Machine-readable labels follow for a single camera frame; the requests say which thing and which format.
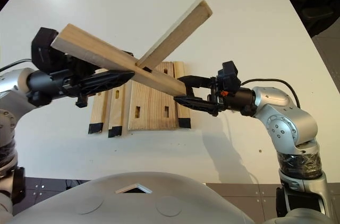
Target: floor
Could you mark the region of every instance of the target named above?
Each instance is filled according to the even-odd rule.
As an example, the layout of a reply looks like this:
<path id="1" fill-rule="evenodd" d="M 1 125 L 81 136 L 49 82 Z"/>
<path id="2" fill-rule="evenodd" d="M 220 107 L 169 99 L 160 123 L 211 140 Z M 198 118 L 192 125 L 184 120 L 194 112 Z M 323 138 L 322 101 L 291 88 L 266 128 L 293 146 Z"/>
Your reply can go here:
<path id="1" fill-rule="evenodd" d="M 13 206 L 13 215 L 66 190 L 87 182 L 86 180 L 62 180 L 26 178 L 26 197 Z M 279 184 L 216 184 L 207 183 L 223 198 L 244 211 L 256 223 L 276 217 L 276 188 Z M 337 216 L 340 217 L 340 183 L 329 184 Z"/>
<path id="2" fill-rule="evenodd" d="M 312 40 L 340 92 L 340 18 Z"/>

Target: white table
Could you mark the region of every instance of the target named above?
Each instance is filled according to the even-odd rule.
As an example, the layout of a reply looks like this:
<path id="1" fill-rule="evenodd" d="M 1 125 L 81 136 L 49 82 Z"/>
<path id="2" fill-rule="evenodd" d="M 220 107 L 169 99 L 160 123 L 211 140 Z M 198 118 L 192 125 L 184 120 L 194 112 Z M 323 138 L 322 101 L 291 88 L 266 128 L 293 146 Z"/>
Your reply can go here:
<path id="1" fill-rule="evenodd" d="M 193 0 L 10 0 L 0 12 L 0 66 L 30 57 L 39 27 L 73 23 L 139 58 Z M 213 15 L 170 55 L 189 74 L 214 76 L 233 60 L 242 81 L 277 77 L 292 84 L 318 122 L 329 182 L 340 182 L 339 93 L 289 0 L 207 0 Z M 277 83 L 270 85 L 289 90 Z M 197 91 L 206 97 L 205 90 Z M 126 171 L 165 171 L 201 182 L 278 183 L 278 162 L 264 126 L 225 111 L 191 112 L 192 129 L 87 135 L 89 107 L 63 98 L 24 116 L 16 129 L 27 176 L 94 179 Z"/>

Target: wooden plank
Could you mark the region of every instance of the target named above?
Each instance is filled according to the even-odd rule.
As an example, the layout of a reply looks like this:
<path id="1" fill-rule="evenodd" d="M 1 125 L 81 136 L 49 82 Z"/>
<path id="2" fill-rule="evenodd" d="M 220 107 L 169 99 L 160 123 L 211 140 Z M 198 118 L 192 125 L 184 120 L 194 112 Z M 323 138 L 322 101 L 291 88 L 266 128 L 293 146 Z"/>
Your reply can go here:
<path id="1" fill-rule="evenodd" d="M 196 0 L 190 8 L 166 31 L 166 33 L 137 62 L 140 68 L 153 70 L 170 55 L 211 15 L 205 0 Z"/>
<path id="2" fill-rule="evenodd" d="M 182 61 L 174 62 L 174 74 L 175 78 L 185 76 L 184 63 Z M 191 128 L 190 110 L 188 107 L 182 106 L 176 103 L 178 125 L 182 128 Z"/>
<path id="3" fill-rule="evenodd" d="M 156 70 L 174 75 L 172 62 L 162 62 Z M 175 101 L 165 93 L 133 82 L 129 130 L 174 130 L 177 127 Z"/>
<path id="4" fill-rule="evenodd" d="M 99 69 L 97 70 L 97 73 L 105 71 L 106 69 Z M 107 91 L 103 91 L 97 93 L 94 96 L 92 114 L 89 125 L 89 134 L 101 133 L 103 130 L 106 115 L 107 94 Z"/>
<path id="5" fill-rule="evenodd" d="M 123 129 L 123 115 L 124 115 L 124 98 L 125 98 L 125 84 L 111 89 L 111 108 L 110 118 L 108 123 L 108 137 L 115 137 L 122 135 Z"/>
<path id="6" fill-rule="evenodd" d="M 157 70 L 149 73 L 137 67 L 136 58 L 74 25 L 68 24 L 51 46 L 108 70 L 134 71 L 135 76 L 132 80 L 171 96 L 186 94 L 183 82 Z"/>

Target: wood grain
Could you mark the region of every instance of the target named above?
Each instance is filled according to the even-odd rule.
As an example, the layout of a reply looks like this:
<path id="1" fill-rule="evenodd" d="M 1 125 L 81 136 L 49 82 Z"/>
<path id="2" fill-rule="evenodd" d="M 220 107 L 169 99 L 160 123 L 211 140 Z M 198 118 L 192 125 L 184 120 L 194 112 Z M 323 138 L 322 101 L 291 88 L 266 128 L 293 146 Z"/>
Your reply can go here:
<path id="1" fill-rule="evenodd" d="M 166 33 L 137 61 L 140 68 L 153 70 L 211 15 L 205 0 L 196 0 Z"/>
<path id="2" fill-rule="evenodd" d="M 124 98 L 125 98 L 125 84 L 111 89 L 111 107 L 110 117 L 108 123 L 108 137 L 115 137 L 122 135 L 123 115 L 124 115 Z"/>
<path id="3" fill-rule="evenodd" d="M 155 69 L 174 76 L 172 62 L 162 62 Z M 173 97 L 138 82 L 132 84 L 129 113 L 129 130 L 174 130 L 177 127 Z"/>
<path id="4" fill-rule="evenodd" d="M 97 73 L 105 72 L 106 69 L 99 69 Z M 107 105 L 107 91 L 97 93 L 94 96 L 91 119 L 89 124 L 89 134 L 101 133 L 103 130 L 106 105 Z"/>
<path id="5" fill-rule="evenodd" d="M 132 80 L 171 96 L 186 94 L 183 82 L 157 70 L 149 73 L 137 67 L 136 58 L 74 25 L 68 24 L 55 38 L 52 47 L 108 70 L 134 71 Z"/>
<path id="6" fill-rule="evenodd" d="M 185 76 L 184 63 L 180 61 L 174 61 L 174 74 L 175 78 Z M 178 125 L 182 128 L 191 128 L 190 110 L 188 107 L 182 106 L 176 103 Z"/>

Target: wire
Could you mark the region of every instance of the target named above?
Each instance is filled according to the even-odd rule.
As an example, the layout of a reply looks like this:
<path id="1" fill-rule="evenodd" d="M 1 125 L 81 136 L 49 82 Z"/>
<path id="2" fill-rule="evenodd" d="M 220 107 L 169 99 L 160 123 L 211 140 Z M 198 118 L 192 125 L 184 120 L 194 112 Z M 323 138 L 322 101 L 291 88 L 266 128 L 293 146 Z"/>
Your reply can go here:
<path id="1" fill-rule="evenodd" d="M 283 83 L 284 85 L 286 85 L 291 90 L 291 92 L 292 92 L 292 94 L 293 94 L 293 96 L 295 98 L 296 106 L 298 108 L 300 108 L 300 101 L 299 101 L 299 98 L 298 98 L 295 90 L 286 81 L 280 80 L 280 79 L 272 79 L 272 78 L 270 78 L 270 79 L 259 79 L 259 78 L 256 78 L 256 79 L 250 79 L 250 80 L 244 81 L 244 82 L 241 83 L 241 85 L 245 85 L 245 84 L 250 83 L 250 82 L 280 82 L 280 83 Z"/>
<path id="2" fill-rule="evenodd" d="M 19 64 L 21 64 L 21 63 L 24 63 L 24 62 L 32 62 L 32 60 L 29 59 L 29 58 L 24 58 L 24 59 L 21 59 L 21 60 L 19 60 L 19 61 L 13 62 L 13 63 L 11 63 L 11 64 L 9 64 L 9 65 L 7 65 L 7 66 L 4 66 L 4 67 L 0 68 L 0 73 L 3 72 L 3 71 L 5 71 L 5 70 L 7 70 L 7 69 L 9 69 L 9 68 L 11 68 L 11 67 L 14 67 L 14 66 L 16 66 L 16 65 L 19 65 Z"/>

